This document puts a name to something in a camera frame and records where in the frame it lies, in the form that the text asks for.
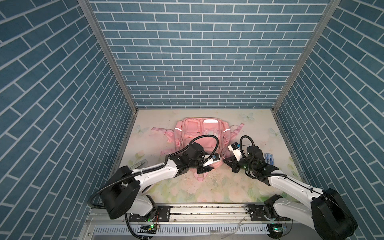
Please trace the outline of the pink student backpack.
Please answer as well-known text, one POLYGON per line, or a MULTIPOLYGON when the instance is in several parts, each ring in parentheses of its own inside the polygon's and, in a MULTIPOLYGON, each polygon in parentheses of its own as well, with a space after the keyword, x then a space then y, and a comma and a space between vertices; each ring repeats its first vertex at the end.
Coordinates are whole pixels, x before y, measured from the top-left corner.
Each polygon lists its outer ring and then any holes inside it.
POLYGON ((216 153, 220 155, 219 161, 212 162, 213 168, 223 164, 223 158, 229 155, 228 146, 233 141, 244 124, 229 126, 221 119, 216 118, 185 118, 177 122, 173 129, 152 128, 153 131, 160 131, 168 138, 169 143, 175 144, 175 151, 180 151, 194 138, 202 135, 214 135, 219 139, 219 146, 216 153))

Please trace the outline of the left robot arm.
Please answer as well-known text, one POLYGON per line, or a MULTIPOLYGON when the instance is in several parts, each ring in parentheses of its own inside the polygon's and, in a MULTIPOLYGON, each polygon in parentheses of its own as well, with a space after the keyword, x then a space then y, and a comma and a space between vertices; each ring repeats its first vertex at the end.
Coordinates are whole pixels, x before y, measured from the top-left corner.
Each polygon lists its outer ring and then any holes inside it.
POLYGON ((103 187, 100 197, 110 219, 134 214, 150 222, 158 214, 158 206, 145 193, 151 186, 183 175, 190 169, 209 172, 214 169, 212 164, 219 160, 218 153, 208 154, 200 144, 192 143, 177 153, 168 154, 164 163, 153 167, 119 168, 103 187))

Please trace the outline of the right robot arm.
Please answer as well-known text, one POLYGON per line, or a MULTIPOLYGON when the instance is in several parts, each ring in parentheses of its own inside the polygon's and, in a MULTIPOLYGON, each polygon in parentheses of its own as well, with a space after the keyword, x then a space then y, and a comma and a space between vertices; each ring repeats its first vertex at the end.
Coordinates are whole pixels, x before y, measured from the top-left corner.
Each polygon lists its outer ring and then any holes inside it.
POLYGON ((340 194, 334 189, 322 190, 286 175, 263 159, 257 146, 244 151, 240 144, 228 147, 233 156, 224 159, 234 173, 245 174, 296 199, 288 201, 275 194, 264 202, 264 216, 270 221, 288 218, 314 229, 323 240, 345 240, 358 228, 358 223, 340 194))

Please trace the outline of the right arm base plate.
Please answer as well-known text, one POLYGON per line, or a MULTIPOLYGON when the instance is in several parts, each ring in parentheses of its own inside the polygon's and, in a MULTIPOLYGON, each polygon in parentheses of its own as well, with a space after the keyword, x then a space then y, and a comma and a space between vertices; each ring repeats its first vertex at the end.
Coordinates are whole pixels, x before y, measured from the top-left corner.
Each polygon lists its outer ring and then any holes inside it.
POLYGON ((277 213, 263 204, 248 204, 245 206, 246 211, 250 214, 251 221, 290 221, 290 218, 278 216, 277 213))

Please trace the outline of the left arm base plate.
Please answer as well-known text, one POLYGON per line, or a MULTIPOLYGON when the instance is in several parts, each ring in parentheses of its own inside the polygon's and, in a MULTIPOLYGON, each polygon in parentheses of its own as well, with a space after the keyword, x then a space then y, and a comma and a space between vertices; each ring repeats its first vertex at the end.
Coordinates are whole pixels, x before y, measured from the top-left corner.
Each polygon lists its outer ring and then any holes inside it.
POLYGON ((140 216, 138 214, 130 214, 130 223, 160 223, 169 222, 171 214, 171 206, 157 206, 153 208, 147 215, 140 216))

